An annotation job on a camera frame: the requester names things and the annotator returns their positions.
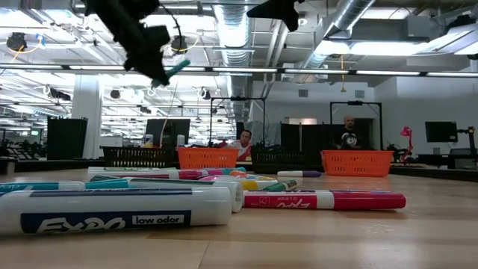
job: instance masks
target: ceiling pipe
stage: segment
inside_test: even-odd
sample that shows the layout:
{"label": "ceiling pipe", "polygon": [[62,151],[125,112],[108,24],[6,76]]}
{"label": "ceiling pipe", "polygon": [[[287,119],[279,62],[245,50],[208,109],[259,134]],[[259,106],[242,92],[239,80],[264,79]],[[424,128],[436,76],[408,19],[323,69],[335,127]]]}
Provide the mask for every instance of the ceiling pipe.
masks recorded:
{"label": "ceiling pipe", "polygon": [[[248,7],[241,5],[217,5],[214,13],[217,17],[217,28],[220,45],[228,48],[245,48],[250,43],[250,22],[246,15]],[[251,52],[221,51],[223,62],[227,67],[248,67],[251,61]],[[248,78],[229,75],[227,89],[230,96],[247,96],[247,87],[251,87]],[[232,112],[237,121],[246,121],[248,113],[243,111],[242,102],[231,102]]]}
{"label": "ceiling pipe", "polygon": [[276,20],[276,24],[273,27],[272,37],[270,38],[269,49],[267,50],[267,57],[266,57],[266,64],[265,66],[268,67],[270,64],[270,60],[272,59],[272,53],[274,51],[274,47],[276,46],[277,37],[279,36],[279,30],[281,29],[281,20]]}
{"label": "ceiling pipe", "polygon": [[[301,68],[320,68],[328,57],[328,55],[321,53],[319,48],[323,38],[330,37],[333,34],[340,34],[341,32],[344,32],[345,38],[349,37],[352,33],[352,27],[374,2],[375,0],[340,0],[337,4],[337,10],[330,16],[320,20],[314,36],[317,47],[302,62]],[[295,75],[292,81],[301,84],[317,82],[318,78],[315,75]]]}

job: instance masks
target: pink marker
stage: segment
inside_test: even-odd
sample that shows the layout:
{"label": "pink marker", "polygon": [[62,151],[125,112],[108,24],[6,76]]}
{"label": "pink marker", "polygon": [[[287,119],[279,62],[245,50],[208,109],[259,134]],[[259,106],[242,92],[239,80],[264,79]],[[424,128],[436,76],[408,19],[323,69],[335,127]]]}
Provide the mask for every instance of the pink marker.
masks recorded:
{"label": "pink marker", "polygon": [[244,207],[376,210],[404,208],[402,194],[383,191],[245,191]]}

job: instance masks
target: metal frame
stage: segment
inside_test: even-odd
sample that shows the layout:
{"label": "metal frame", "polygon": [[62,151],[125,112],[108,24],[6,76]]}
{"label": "metal frame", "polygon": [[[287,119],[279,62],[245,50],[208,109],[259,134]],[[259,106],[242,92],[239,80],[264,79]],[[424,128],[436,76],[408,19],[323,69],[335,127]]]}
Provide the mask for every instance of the metal frame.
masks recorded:
{"label": "metal frame", "polygon": [[212,110],[213,110],[213,101],[214,100],[230,100],[235,102],[244,102],[244,101],[253,101],[261,100],[262,101],[262,144],[265,143],[266,138],[266,99],[265,98],[246,98],[246,97],[211,97],[211,109],[209,111],[209,146],[212,146]]}
{"label": "metal frame", "polygon": [[330,112],[330,125],[333,124],[333,115],[332,115],[332,106],[334,104],[345,104],[345,105],[377,105],[379,107],[379,124],[380,124],[380,150],[383,150],[383,130],[382,130],[382,103],[381,102],[362,102],[362,101],[348,101],[348,102],[330,102],[329,112]]}

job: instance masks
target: black monitor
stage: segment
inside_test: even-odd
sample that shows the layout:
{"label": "black monitor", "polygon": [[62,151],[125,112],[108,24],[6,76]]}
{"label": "black monitor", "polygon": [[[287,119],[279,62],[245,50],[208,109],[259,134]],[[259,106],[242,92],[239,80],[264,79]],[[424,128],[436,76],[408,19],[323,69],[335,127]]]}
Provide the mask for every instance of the black monitor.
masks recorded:
{"label": "black monitor", "polygon": [[[163,129],[164,121],[164,119],[150,119],[146,124],[146,134],[153,135],[152,143],[154,146],[160,146],[161,130]],[[189,119],[168,120],[163,132],[163,148],[176,147],[178,135],[184,135],[184,144],[187,144],[190,121]]]}
{"label": "black monitor", "polygon": [[456,122],[425,122],[426,142],[458,142]]}

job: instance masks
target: expo marker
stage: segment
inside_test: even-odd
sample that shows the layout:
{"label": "expo marker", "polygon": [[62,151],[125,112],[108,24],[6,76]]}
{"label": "expo marker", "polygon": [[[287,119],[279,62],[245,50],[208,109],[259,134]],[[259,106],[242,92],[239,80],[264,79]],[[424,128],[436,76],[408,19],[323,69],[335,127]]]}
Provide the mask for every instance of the expo marker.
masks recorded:
{"label": "expo marker", "polygon": [[0,234],[223,225],[227,188],[14,191],[1,197]]}
{"label": "expo marker", "polygon": [[128,188],[125,180],[105,180],[102,182],[13,182],[0,183],[0,192],[12,191],[81,191],[85,189]]}
{"label": "expo marker", "polygon": [[124,178],[128,180],[129,186],[133,188],[211,188],[226,187],[229,189],[232,198],[232,211],[239,212],[244,201],[243,187],[238,182],[214,182],[184,179],[139,179]]}

